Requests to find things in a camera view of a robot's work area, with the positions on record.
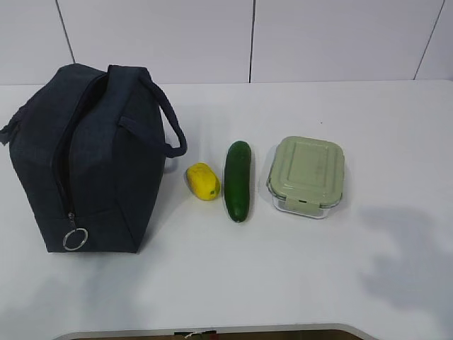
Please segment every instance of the lemon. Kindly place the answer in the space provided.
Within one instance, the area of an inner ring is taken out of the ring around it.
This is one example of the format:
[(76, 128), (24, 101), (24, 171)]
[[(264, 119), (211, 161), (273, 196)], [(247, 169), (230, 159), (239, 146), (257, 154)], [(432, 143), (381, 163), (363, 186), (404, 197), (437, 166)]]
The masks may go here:
[(219, 195), (220, 181), (207, 164), (194, 164), (185, 175), (191, 191), (200, 200), (214, 200)]

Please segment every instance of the zipper pull ring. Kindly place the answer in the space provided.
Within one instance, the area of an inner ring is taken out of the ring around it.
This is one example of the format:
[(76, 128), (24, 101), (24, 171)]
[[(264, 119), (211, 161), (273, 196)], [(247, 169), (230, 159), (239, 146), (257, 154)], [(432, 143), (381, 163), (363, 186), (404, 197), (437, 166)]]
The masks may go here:
[[(65, 250), (67, 250), (67, 251), (74, 251), (74, 250), (80, 249), (86, 243), (86, 240), (88, 239), (88, 230), (86, 230), (85, 228), (78, 228), (77, 227), (76, 215), (73, 212), (69, 212), (68, 213), (68, 218), (69, 218), (69, 224), (71, 225), (72, 230), (70, 232), (68, 232), (64, 236), (64, 238), (63, 238), (63, 248)], [(84, 239), (82, 239), (82, 241), (80, 242), (80, 244), (78, 246), (75, 246), (74, 248), (71, 248), (71, 247), (67, 246), (66, 243), (68, 242), (68, 238), (72, 234), (74, 234), (76, 232), (83, 232), (84, 233)]]

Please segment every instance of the green cucumber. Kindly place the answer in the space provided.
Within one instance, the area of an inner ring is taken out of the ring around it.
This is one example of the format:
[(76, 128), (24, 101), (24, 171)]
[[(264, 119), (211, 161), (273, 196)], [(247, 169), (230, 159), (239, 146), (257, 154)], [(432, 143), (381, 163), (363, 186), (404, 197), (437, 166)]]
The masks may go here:
[(250, 165), (252, 151), (246, 142), (233, 143), (228, 150), (224, 172), (226, 209), (234, 222), (243, 222), (250, 207)]

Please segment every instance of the food container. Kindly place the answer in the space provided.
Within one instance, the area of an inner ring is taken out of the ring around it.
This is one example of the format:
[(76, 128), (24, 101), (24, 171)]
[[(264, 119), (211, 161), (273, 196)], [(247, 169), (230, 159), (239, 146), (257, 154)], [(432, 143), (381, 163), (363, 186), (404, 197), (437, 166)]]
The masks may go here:
[(343, 194), (345, 157), (335, 143), (287, 137), (278, 146), (268, 188), (281, 211), (324, 218)]

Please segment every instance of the container lid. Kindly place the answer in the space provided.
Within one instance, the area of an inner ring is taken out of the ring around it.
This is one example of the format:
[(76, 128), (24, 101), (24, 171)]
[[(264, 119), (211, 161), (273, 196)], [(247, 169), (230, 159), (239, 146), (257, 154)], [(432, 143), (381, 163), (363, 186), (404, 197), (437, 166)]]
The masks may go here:
[(269, 188), (291, 205), (336, 205), (343, 194), (344, 156), (335, 143), (287, 137), (277, 148)]

